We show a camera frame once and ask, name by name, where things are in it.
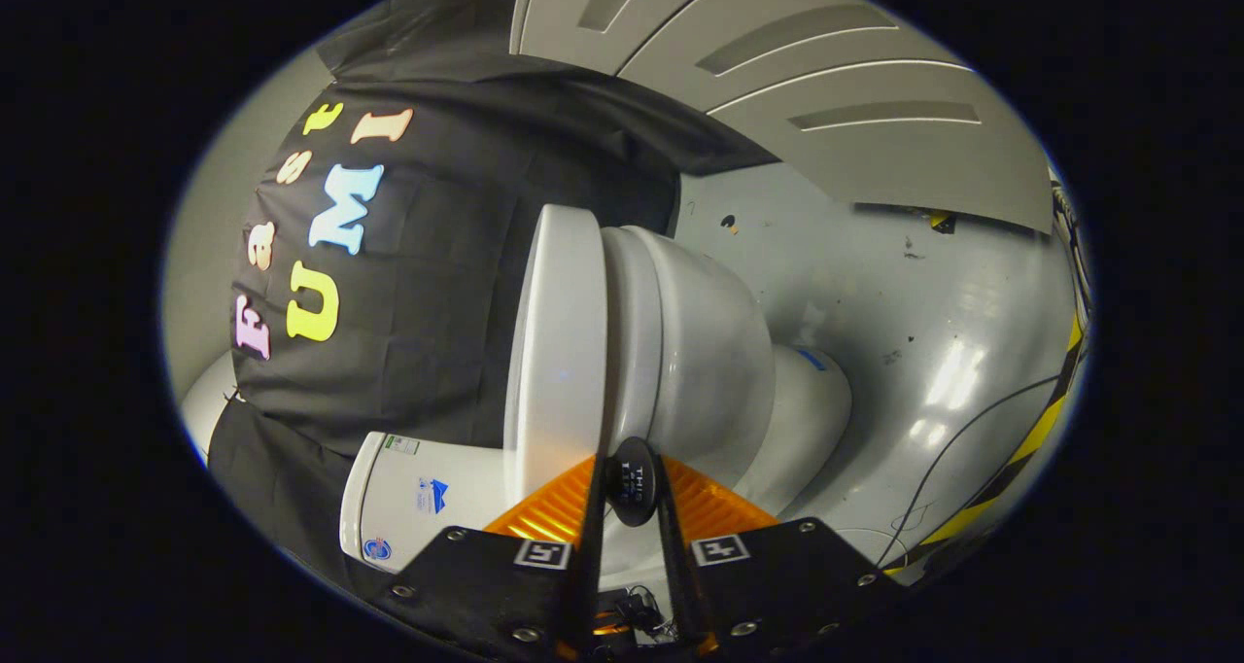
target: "screw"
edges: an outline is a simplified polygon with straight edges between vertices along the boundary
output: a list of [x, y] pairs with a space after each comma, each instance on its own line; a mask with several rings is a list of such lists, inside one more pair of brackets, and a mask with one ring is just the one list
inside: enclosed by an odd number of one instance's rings
[[514, 629], [514, 637], [522, 643], [535, 643], [540, 641], [540, 632], [526, 627]]

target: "black cloth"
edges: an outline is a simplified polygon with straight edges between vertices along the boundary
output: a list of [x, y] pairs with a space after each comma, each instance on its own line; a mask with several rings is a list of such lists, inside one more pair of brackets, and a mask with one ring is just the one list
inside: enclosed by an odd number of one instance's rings
[[[501, 447], [510, 345], [542, 205], [593, 211], [600, 225], [666, 233], [679, 172], [712, 174], [774, 158], [698, 111], [623, 80], [510, 56], [514, 0], [386, 0], [317, 51], [335, 81], [291, 128], [239, 225], [238, 296], [269, 331], [270, 356], [234, 347], [239, 392], [218, 420], [209, 470], [266, 537], [347, 592], [378, 571], [343, 555], [337, 519], [368, 432]], [[330, 126], [305, 129], [321, 106]], [[398, 141], [351, 142], [366, 113], [413, 109]], [[311, 151], [296, 180], [286, 158]], [[357, 254], [311, 245], [333, 206], [333, 167], [383, 165]], [[248, 236], [275, 224], [271, 265]], [[295, 264], [332, 279], [337, 318], [325, 341], [287, 335]]]
[[[510, 341], [526, 256], [546, 203], [593, 211], [602, 225], [666, 230], [678, 172], [651, 151], [592, 144], [591, 111], [546, 78], [480, 83], [337, 82], [312, 102], [342, 104], [332, 126], [292, 128], [238, 234], [234, 295], [270, 331], [270, 358], [235, 347], [241, 396], [331, 452], [352, 455], [369, 429], [474, 447], [501, 447]], [[413, 109], [399, 141], [351, 144], [364, 113]], [[566, 126], [542, 117], [571, 114]], [[311, 151], [294, 184], [279, 184], [284, 157]], [[333, 206], [330, 170], [383, 167], [355, 220], [361, 250], [309, 245]], [[249, 229], [275, 224], [271, 265], [246, 256]], [[325, 341], [289, 336], [287, 310], [320, 310], [315, 291], [292, 291], [296, 261], [327, 274], [337, 323]], [[226, 322], [234, 325], [235, 308]]]

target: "black cable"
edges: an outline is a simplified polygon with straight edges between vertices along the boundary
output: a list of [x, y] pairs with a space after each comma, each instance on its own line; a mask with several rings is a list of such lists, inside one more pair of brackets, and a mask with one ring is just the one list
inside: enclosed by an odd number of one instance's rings
[[942, 447], [942, 452], [938, 452], [937, 458], [933, 459], [932, 464], [929, 464], [928, 471], [924, 471], [924, 478], [921, 479], [921, 485], [916, 486], [916, 495], [912, 496], [912, 504], [907, 506], [907, 512], [903, 514], [903, 521], [899, 522], [898, 524], [898, 529], [894, 530], [893, 539], [889, 539], [889, 545], [886, 546], [886, 551], [881, 552], [881, 557], [877, 560], [877, 563], [875, 566], [876, 568], [881, 568], [882, 562], [886, 560], [886, 555], [889, 554], [889, 549], [894, 547], [894, 542], [898, 540], [898, 535], [903, 534], [903, 527], [907, 526], [907, 517], [911, 517], [912, 510], [916, 509], [916, 500], [919, 499], [921, 490], [924, 490], [924, 481], [928, 481], [929, 476], [933, 475], [933, 468], [937, 466], [938, 460], [942, 460], [942, 457], [945, 455], [945, 450], [950, 449], [950, 445], [954, 444], [954, 440], [957, 440], [957, 438], [959, 438], [959, 435], [962, 435], [964, 432], [967, 432], [967, 429], [970, 428], [973, 423], [975, 423], [978, 419], [980, 419], [985, 414], [985, 412], [990, 412], [995, 407], [999, 407], [1003, 403], [1006, 403], [1008, 401], [1010, 401], [1010, 398], [1014, 398], [1014, 397], [1016, 397], [1016, 396], [1019, 396], [1021, 393], [1030, 392], [1030, 389], [1035, 389], [1037, 387], [1041, 387], [1041, 384], [1047, 384], [1047, 383], [1050, 383], [1050, 381], [1057, 381], [1057, 379], [1059, 379], [1059, 374], [1054, 374], [1054, 376], [1050, 376], [1050, 378], [1047, 378], [1047, 379], [1040, 379], [1040, 381], [1035, 381], [1031, 384], [1026, 384], [1026, 387], [1024, 387], [1021, 389], [1018, 389], [1018, 392], [1014, 392], [1013, 394], [1009, 394], [1006, 397], [1000, 398], [1000, 401], [994, 402], [991, 406], [986, 407], [984, 410], [977, 412], [977, 417], [975, 418], [969, 419], [968, 424], [964, 425], [963, 429], [959, 429], [959, 432], [954, 433], [954, 437], [950, 438], [950, 442], [947, 442], [945, 447]]

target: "white toilet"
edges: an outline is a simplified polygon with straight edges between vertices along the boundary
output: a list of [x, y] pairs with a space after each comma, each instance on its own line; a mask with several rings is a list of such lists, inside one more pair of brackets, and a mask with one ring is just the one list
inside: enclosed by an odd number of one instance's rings
[[[372, 433], [342, 500], [342, 550], [401, 571], [444, 526], [484, 529], [602, 442], [613, 452], [632, 435], [776, 516], [825, 464], [850, 409], [840, 367], [773, 345], [730, 270], [649, 230], [547, 205], [515, 322], [504, 449], [394, 447]], [[606, 516], [601, 588], [664, 590], [656, 522]]]

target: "toilet lid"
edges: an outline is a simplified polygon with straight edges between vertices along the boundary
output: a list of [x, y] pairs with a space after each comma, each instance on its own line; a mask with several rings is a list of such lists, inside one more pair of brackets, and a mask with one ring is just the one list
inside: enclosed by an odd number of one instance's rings
[[518, 503], [596, 454], [601, 440], [607, 294], [600, 224], [546, 205], [536, 221], [505, 394], [505, 473]]

